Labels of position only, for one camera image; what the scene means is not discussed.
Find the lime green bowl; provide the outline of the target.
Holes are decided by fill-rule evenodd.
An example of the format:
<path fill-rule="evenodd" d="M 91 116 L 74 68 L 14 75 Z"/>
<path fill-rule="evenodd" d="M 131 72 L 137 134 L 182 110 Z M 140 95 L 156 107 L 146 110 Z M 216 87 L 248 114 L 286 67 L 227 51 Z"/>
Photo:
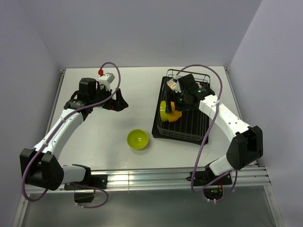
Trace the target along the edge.
<path fill-rule="evenodd" d="M 149 136 L 145 131 L 135 129 L 128 133 L 126 141 L 130 148 L 141 150 L 148 145 Z"/>
<path fill-rule="evenodd" d="M 162 122 L 167 122 L 168 114 L 166 113 L 166 101 L 161 101 L 160 103 L 160 119 Z"/>

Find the floral orange green bowl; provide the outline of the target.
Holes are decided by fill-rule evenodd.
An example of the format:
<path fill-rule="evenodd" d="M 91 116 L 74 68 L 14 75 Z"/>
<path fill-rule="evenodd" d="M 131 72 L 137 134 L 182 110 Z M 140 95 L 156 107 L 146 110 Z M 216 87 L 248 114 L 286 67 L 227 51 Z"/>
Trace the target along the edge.
<path fill-rule="evenodd" d="M 175 92 L 180 91 L 180 87 L 177 79 L 170 79 L 169 81 L 167 81 L 167 85 L 172 91 Z"/>

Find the orange plastic bowl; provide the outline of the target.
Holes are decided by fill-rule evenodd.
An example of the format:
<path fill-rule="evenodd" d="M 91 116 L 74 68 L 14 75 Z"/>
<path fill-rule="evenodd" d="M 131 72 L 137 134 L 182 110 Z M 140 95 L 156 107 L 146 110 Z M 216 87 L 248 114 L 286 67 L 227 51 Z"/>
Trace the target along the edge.
<path fill-rule="evenodd" d="M 168 113 L 168 121 L 169 122 L 176 122 L 179 118 L 181 118 L 182 112 L 176 110 L 174 102 L 171 102 L 170 104 L 171 104 L 172 112 Z"/>

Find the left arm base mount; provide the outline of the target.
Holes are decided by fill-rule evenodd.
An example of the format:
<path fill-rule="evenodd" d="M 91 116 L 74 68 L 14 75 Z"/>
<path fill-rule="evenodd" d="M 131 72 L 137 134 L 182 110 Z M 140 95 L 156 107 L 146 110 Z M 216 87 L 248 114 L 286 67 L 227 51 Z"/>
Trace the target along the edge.
<path fill-rule="evenodd" d="M 67 183 L 64 185 L 64 190 L 66 191 L 79 191 L 79 190 L 90 190 L 89 187 L 94 187 L 98 189 L 107 188 L 108 175 L 92 175 L 88 181 L 77 182 L 77 185 L 74 183 Z M 93 192 L 75 192 L 74 201 L 76 203 L 91 203 L 96 197 L 97 189 L 93 189 Z"/>

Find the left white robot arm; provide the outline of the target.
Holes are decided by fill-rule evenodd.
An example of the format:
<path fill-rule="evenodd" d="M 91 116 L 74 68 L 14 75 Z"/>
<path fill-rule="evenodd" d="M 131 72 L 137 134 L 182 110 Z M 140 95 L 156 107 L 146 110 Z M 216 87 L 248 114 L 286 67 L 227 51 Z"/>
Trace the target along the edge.
<path fill-rule="evenodd" d="M 22 183 L 47 190 L 56 190 L 62 184 L 75 182 L 80 188 L 87 189 L 92 184 L 91 169 L 73 164 L 61 166 L 58 162 L 65 144 L 86 120 L 95 107 L 122 111 L 128 107 L 121 90 L 110 88 L 115 76 L 106 73 L 98 79 L 82 78 L 79 88 L 66 102 L 60 118 L 45 137 L 32 149 L 20 153 Z"/>

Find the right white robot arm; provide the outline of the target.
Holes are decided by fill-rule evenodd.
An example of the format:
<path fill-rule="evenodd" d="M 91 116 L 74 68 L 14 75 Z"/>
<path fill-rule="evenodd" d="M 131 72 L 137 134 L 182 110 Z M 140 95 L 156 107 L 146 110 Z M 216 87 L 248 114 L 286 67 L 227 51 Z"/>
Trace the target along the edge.
<path fill-rule="evenodd" d="M 203 171 L 209 184 L 216 184 L 228 171 L 241 170 L 263 156 L 263 132 L 258 126 L 250 126 L 228 109 L 207 85 L 199 85 L 192 74 L 174 76 L 167 82 L 167 114 L 199 110 L 206 114 L 226 135 L 227 152 L 209 163 Z"/>

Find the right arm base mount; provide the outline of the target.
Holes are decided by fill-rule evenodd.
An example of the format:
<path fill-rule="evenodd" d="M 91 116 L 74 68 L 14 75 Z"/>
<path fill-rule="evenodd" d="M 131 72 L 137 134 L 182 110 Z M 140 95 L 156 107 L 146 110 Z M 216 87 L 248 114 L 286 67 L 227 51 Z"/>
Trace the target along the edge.
<path fill-rule="evenodd" d="M 232 184 L 231 173 L 222 176 L 215 176 L 207 170 L 196 171 L 193 177 L 193 187 L 204 187 L 203 194 L 207 199 L 221 199 L 223 197 L 223 187 Z"/>

